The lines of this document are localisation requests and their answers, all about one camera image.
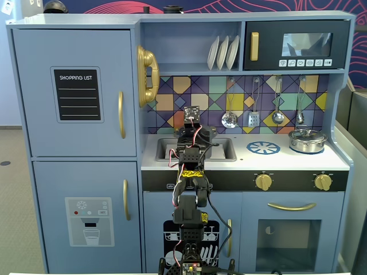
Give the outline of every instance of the toy kitchen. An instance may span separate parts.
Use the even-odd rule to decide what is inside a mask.
[[[295,11],[8,25],[45,271],[157,273],[160,258],[169,270],[186,256],[173,212],[196,191],[206,264],[336,272],[353,162],[334,122],[354,21]]]

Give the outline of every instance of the ice dispenser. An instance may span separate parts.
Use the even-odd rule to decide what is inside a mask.
[[[65,198],[71,246],[115,246],[111,198]]]

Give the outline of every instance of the sink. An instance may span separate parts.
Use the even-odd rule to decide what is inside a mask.
[[[211,148],[212,154],[209,158],[206,158],[206,162],[234,162],[237,160],[235,149],[231,139],[218,138],[213,139],[213,143],[218,143],[219,146],[213,146]],[[157,153],[155,154],[155,160],[158,162],[166,162],[169,160],[169,150],[177,148],[177,139],[159,139],[157,144]]]

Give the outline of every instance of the countertop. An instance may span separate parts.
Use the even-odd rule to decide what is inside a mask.
[[[174,139],[173,135],[149,135],[143,154],[142,170],[169,170],[168,160],[155,160],[159,139]],[[232,139],[237,159],[232,162],[205,161],[206,170],[334,170],[348,171],[348,164],[334,151],[330,143],[325,143],[325,150],[320,154],[301,154],[289,148],[287,134],[258,135],[217,135],[215,138]],[[256,154],[246,147],[252,142],[275,143],[280,151],[275,154]]]

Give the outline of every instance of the patterned wall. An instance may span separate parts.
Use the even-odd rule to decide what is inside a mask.
[[[149,133],[173,133],[184,124],[184,107],[200,106],[202,124],[215,126],[218,133],[289,133],[295,128],[298,104],[299,76],[283,76],[282,94],[279,110],[284,114],[284,122],[276,125],[272,121],[275,110],[275,76],[260,76],[259,99],[256,109],[260,113],[260,126],[248,127],[248,114],[253,110],[252,76],[173,76],[161,77],[155,101],[149,103],[147,126]],[[304,125],[313,129],[322,128],[326,104],[328,75],[307,76],[306,86],[301,85],[300,93],[305,91],[302,109]],[[254,98],[257,97],[255,85]],[[225,111],[238,116],[238,125],[226,129],[221,123]]]

